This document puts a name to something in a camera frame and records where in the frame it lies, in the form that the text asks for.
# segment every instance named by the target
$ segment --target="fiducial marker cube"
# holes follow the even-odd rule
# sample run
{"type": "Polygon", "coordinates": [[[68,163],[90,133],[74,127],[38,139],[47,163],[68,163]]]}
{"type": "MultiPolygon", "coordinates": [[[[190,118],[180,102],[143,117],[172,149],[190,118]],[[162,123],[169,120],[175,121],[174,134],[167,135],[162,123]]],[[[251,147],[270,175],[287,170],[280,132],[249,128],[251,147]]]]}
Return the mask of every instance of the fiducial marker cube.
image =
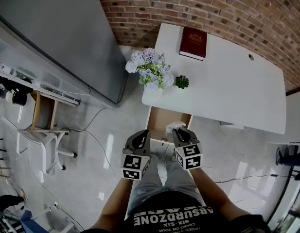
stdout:
{"type": "Polygon", "coordinates": [[[150,165],[150,156],[122,153],[122,177],[130,180],[141,180],[150,165]]]}
{"type": "Polygon", "coordinates": [[[184,170],[202,166],[202,147],[200,143],[175,148],[176,160],[184,170]]]}

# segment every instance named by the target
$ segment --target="brick wall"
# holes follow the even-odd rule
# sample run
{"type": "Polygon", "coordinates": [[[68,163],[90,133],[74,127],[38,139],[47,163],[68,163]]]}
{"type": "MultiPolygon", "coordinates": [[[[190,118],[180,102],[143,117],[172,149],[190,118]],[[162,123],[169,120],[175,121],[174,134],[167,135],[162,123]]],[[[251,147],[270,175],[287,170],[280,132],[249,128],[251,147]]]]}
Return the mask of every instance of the brick wall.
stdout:
{"type": "Polygon", "coordinates": [[[161,22],[237,43],[300,87],[300,0],[100,0],[119,45],[154,47],[161,22]]]}

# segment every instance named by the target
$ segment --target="flower bouquet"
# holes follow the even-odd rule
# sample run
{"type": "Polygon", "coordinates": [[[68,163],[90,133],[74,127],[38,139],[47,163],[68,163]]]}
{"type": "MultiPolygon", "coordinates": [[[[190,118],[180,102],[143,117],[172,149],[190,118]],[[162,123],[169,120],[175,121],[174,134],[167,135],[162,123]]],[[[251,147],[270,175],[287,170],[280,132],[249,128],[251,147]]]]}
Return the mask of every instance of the flower bouquet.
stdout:
{"type": "Polygon", "coordinates": [[[131,61],[126,63],[126,71],[140,74],[139,83],[145,89],[159,90],[171,86],[175,78],[169,73],[170,66],[165,64],[164,55],[159,55],[153,48],[135,51],[131,61]]]}

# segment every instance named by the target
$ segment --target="person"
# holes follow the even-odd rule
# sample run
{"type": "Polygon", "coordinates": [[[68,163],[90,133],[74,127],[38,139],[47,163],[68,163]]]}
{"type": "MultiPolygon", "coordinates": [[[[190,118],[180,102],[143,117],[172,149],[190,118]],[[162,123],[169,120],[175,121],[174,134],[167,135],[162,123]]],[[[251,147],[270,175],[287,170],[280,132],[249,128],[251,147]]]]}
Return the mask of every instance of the person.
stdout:
{"type": "Polygon", "coordinates": [[[202,169],[191,169],[191,178],[173,154],[162,186],[157,164],[157,156],[151,155],[150,166],[141,181],[134,181],[133,191],[133,180],[121,179],[97,222],[84,232],[270,232],[261,215],[234,205],[202,169]]]}
{"type": "Polygon", "coordinates": [[[20,196],[13,196],[13,195],[0,196],[0,212],[3,212],[10,206],[15,206],[25,201],[27,201],[27,198],[23,190],[20,191],[20,196]]]}
{"type": "Polygon", "coordinates": [[[300,153],[289,155],[289,148],[286,148],[283,156],[281,149],[278,148],[276,151],[276,165],[278,164],[286,166],[300,166],[300,153]]]}

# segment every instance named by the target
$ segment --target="black t-shirt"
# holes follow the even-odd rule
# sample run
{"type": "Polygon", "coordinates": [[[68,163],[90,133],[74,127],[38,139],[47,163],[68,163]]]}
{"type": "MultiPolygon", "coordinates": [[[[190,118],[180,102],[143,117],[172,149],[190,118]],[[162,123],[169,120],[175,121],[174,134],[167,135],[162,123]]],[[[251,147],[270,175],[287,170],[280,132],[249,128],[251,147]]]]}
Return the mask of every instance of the black t-shirt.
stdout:
{"type": "MultiPolygon", "coordinates": [[[[228,222],[211,207],[202,206],[196,199],[175,191],[152,196],[130,214],[132,216],[123,222],[117,232],[270,232],[261,215],[240,216],[228,222]]],[[[91,229],[84,233],[107,233],[107,231],[91,229]]]]}

